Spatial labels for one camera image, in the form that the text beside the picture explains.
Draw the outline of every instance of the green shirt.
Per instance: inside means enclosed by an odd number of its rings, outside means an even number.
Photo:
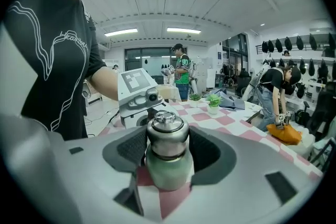
[[[184,54],[182,57],[179,57],[176,63],[176,69],[184,69],[186,73],[175,73],[175,83],[176,84],[189,84],[189,57]]]

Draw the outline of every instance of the green plant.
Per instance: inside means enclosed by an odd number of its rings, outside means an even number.
[[[207,98],[207,101],[209,101],[209,106],[211,106],[212,108],[215,108],[217,106],[219,106],[219,103],[222,101],[222,97],[219,97],[215,94],[210,94]]]
[[[198,101],[202,98],[202,96],[199,93],[193,93],[193,94],[190,94],[189,98],[192,101]]]

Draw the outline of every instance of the potted plant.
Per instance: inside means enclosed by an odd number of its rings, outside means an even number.
[[[199,100],[202,98],[202,96],[199,93],[193,93],[190,94],[189,99],[190,99],[190,106],[192,108],[196,108],[198,105]]]
[[[219,97],[215,94],[210,94],[207,98],[207,101],[209,101],[208,112],[213,115],[217,114],[222,97]]]

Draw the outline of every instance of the ceiling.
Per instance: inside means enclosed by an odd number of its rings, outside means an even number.
[[[327,16],[320,0],[83,0],[108,46],[181,43],[209,45],[253,29],[258,32],[293,20]],[[201,30],[168,33],[168,27]],[[105,33],[137,28],[107,38]]]

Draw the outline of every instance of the jeans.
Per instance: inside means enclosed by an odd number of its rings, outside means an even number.
[[[275,123],[275,115],[273,109],[273,93],[270,90],[263,87],[262,92],[257,88],[257,95],[259,102],[263,107],[263,114],[264,114],[264,118],[259,123],[257,128],[262,130],[263,132],[266,132],[267,131],[266,126],[268,124]]]
[[[188,100],[189,84],[176,84],[180,93],[181,101]]]

